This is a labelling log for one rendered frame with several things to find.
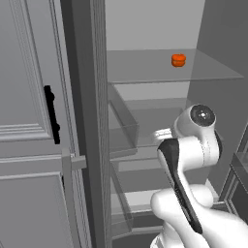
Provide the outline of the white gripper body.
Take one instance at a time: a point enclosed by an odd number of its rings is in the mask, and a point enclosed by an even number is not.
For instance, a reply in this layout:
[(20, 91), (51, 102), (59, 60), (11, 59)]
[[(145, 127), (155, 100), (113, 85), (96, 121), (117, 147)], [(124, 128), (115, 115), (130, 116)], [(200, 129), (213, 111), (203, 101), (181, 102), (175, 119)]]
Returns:
[(152, 133), (151, 137), (154, 143), (157, 143), (160, 140), (171, 139), (172, 138), (171, 129), (167, 128), (167, 129), (157, 130)]

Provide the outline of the orange squash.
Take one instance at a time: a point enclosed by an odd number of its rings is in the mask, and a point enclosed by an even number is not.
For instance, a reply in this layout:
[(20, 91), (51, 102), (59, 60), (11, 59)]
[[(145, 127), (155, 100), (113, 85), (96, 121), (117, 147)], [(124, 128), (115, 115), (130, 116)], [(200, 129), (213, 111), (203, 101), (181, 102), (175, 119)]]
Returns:
[(173, 54), (171, 56), (171, 64), (173, 67), (183, 67), (186, 63), (186, 56), (182, 53)]

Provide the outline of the narrow glass fridge shelf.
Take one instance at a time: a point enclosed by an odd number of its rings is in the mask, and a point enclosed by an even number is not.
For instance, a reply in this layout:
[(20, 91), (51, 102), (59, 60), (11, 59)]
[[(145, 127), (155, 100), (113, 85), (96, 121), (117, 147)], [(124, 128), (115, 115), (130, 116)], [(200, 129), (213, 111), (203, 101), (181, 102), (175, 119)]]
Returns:
[(169, 128), (192, 103), (187, 98), (146, 99), (126, 102), (139, 124), (138, 147), (152, 146), (152, 133)]

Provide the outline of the clear tall door bin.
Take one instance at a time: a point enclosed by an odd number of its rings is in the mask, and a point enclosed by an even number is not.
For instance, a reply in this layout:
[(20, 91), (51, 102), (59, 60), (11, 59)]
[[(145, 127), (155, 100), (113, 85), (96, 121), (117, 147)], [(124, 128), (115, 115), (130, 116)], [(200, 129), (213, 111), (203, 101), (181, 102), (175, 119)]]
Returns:
[(111, 83), (108, 85), (108, 133), (111, 159), (137, 153), (139, 123)]

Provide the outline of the wide glass fridge shelf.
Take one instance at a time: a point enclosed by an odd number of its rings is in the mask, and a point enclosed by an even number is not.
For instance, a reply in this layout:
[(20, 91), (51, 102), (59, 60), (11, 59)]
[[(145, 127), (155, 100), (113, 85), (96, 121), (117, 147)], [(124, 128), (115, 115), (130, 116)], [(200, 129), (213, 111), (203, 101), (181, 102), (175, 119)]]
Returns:
[[(183, 67), (171, 56), (184, 54)], [(108, 82), (114, 84), (242, 79), (243, 75), (198, 49), (109, 50)]]

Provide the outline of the grey left fridge door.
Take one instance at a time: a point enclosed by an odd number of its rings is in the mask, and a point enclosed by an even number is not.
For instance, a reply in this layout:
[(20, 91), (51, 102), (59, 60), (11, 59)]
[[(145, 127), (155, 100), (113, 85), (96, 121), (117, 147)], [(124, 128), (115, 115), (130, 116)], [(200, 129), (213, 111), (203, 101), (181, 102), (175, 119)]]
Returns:
[(105, 0), (61, 0), (92, 248), (112, 248)]

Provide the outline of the grey fridge door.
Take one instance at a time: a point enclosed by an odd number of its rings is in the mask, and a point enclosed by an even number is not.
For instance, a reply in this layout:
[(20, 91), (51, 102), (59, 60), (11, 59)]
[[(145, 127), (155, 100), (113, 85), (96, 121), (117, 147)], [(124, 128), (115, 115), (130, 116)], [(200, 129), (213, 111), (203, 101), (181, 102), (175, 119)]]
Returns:
[(61, 0), (92, 248), (112, 248), (105, 0)]
[(239, 146), (232, 155), (220, 200), (225, 203), (230, 213), (248, 224), (248, 123)]

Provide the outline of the clear low door bin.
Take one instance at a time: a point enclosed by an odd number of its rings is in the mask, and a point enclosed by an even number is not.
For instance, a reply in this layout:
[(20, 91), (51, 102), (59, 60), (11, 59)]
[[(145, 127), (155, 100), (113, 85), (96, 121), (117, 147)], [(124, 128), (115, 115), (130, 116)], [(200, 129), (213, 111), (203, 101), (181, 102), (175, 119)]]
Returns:
[(134, 219), (113, 164), (110, 173), (111, 234), (117, 239), (132, 232)]

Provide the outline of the grey right fridge door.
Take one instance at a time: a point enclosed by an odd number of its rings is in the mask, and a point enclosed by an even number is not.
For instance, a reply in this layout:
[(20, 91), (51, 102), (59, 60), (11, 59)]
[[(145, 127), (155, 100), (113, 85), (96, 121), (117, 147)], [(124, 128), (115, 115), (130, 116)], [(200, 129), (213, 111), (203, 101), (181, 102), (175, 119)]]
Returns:
[(220, 200), (225, 203), (230, 213), (248, 224), (248, 123), (239, 146), (232, 155)]

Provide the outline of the grey fridge interior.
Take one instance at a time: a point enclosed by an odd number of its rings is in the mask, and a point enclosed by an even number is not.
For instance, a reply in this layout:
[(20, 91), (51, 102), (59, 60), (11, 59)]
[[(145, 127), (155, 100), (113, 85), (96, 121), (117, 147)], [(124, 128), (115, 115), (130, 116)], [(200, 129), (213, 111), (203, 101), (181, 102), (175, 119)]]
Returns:
[[(221, 158), (214, 166), (187, 170), (185, 176), (191, 185), (210, 190), (213, 209), (230, 213), (220, 196), (248, 123), (248, 0), (106, 0), (106, 33), (107, 52), (195, 48), (243, 75), (242, 79), (112, 83), (125, 104), (187, 98), (192, 105), (213, 110), (223, 146)], [(152, 212), (151, 197), (171, 187), (157, 147), (154, 142), (145, 147), (137, 144), (136, 154), (110, 160), (133, 215), (129, 234), (143, 237), (149, 245), (163, 228), (163, 221)]]

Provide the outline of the grey cupboard door with latch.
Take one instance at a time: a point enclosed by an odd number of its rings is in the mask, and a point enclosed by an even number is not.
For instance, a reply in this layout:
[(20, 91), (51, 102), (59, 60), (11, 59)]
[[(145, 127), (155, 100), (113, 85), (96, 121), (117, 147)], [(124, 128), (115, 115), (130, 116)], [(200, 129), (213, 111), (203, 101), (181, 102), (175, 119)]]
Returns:
[(83, 156), (0, 159), (0, 248), (91, 248)]

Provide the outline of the grey panelled cupboard door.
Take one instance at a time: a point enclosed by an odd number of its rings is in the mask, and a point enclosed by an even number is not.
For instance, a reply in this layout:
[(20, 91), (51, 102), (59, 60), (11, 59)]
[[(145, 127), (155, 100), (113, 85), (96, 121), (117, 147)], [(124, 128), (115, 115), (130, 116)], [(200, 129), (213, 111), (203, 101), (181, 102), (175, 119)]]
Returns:
[[(0, 0), (0, 157), (76, 152), (60, 0)], [(55, 144), (44, 86), (55, 96)]]

